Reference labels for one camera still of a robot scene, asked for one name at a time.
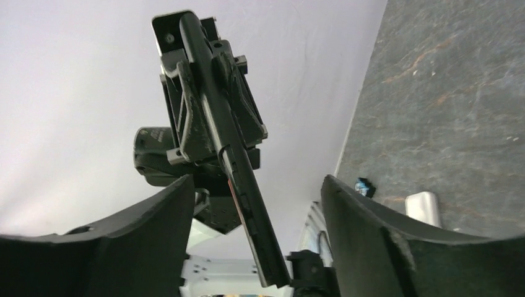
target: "screw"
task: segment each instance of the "screw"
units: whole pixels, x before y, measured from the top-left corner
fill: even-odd
[[[175,37],[172,34],[167,34],[165,39],[167,43],[173,43],[175,41]]]

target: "white wall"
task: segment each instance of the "white wall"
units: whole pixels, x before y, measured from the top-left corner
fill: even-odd
[[[141,126],[168,126],[150,20],[217,17],[248,58],[269,131],[257,171],[284,253],[333,173],[386,0],[0,1],[0,233],[64,233],[158,189],[132,166]],[[192,252],[251,257],[244,231]]]

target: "marble tabletop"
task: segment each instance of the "marble tabletop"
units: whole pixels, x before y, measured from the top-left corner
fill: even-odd
[[[525,231],[525,2],[389,0],[338,178],[434,192],[443,227]]]

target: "bolt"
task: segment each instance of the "bolt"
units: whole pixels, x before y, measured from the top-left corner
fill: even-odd
[[[165,39],[167,43],[173,43],[175,41],[175,37],[172,34],[167,34]]]

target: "black cable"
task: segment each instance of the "black cable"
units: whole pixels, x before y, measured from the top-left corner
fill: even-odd
[[[334,259],[333,253],[332,253],[332,246],[330,245],[330,241],[328,241],[328,234],[326,234],[326,231],[321,231],[319,234],[317,234],[317,250],[319,251],[319,255],[321,254],[321,237],[324,237],[324,240],[326,241],[326,245],[328,245],[328,250],[330,252],[330,258],[332,260]]]

